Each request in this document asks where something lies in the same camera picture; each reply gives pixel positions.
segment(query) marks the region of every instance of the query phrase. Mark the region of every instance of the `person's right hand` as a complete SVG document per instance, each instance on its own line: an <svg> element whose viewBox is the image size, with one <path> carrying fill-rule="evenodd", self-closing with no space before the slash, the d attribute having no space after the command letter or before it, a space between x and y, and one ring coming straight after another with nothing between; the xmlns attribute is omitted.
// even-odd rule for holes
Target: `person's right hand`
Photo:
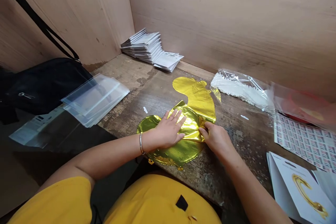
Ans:
<svg viewBox="0 0 336 224"><path fill-rule="evenodd" d="M215 153L224 152L228 154L237 153L226 130L211 122L205 122L205 129L198 128L205 139L206 144Z"/></svg>

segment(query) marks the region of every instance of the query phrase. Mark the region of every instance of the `yellow sleeve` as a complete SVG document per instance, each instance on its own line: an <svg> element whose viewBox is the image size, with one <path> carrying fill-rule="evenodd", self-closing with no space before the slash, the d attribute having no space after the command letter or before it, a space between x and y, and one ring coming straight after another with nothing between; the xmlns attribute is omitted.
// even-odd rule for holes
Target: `yellow sleeve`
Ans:
<svg viewBox="0 0 336 224"><path fill-rule="evenodd" d="M8 224L90 224L91 184L72 177L42 190L24 204Z"/></svg>

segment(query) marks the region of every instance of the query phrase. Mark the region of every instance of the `sticker sheet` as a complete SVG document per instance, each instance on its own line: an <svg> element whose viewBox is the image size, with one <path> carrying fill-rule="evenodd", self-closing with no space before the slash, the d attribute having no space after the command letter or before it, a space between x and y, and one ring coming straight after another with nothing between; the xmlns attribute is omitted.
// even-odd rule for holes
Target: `sticker sheet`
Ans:
<svg viewBox="0 0 336 224"><path fill-rule="evenodd" d="M274 141L312 165L336 173L336 135L333 132L301 124L277 113Z"/></svg>

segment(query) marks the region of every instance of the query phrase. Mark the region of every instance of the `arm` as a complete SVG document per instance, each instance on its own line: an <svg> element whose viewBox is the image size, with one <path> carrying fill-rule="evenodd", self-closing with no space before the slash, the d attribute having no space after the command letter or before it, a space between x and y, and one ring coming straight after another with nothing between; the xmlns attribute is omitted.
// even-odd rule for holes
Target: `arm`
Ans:
<svg viewBox="0 0 336 224"><path fill-rule="evenodd" d="M150 152L157 148L169 148L180 141L184 134L177 134L186 117L179 122L180 111L174 111L168 117L166 112L160 123L142 134L142 148ZM59 168L37 191L55 184L58 181L82 176L89 179L93 189L95 181L106 177L126 162L140 156L140 135L132 135L97 145L77 155L61 168Z"/></svg>
<svg viewBox="0 0 336 224"><path fill-rule="evenodd" d="M249 221L252 224L292 223L241 159L226 130L210 122L206 122L205 127L207 130L199 130L207 145L225 166Z"/></svg>

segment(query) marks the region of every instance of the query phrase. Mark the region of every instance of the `black shoulder strap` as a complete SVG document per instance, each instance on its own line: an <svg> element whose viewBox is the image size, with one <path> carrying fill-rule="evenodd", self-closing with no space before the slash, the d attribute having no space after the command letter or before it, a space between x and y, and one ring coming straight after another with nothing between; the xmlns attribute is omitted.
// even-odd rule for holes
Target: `black shoulder strap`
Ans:
<svg viewBox="0 0 336 224"><path fill-rule="evenodd" d="M31 8L29 3L26 0L16 0L19 5L27 12L27 14L31 17L31 19L37 24L37 26L41 29L41 31L48 37L48 39L51 40L52 43L54 43L55 46L59 50L62 51L66 56L69 58L79 61L79 57L77 53L63 40L60 36L58 36L40 17L37 15L37 13ZM71 56L54 38L52 35L54 35L59 41L61 41L73 54Z"/></svg>

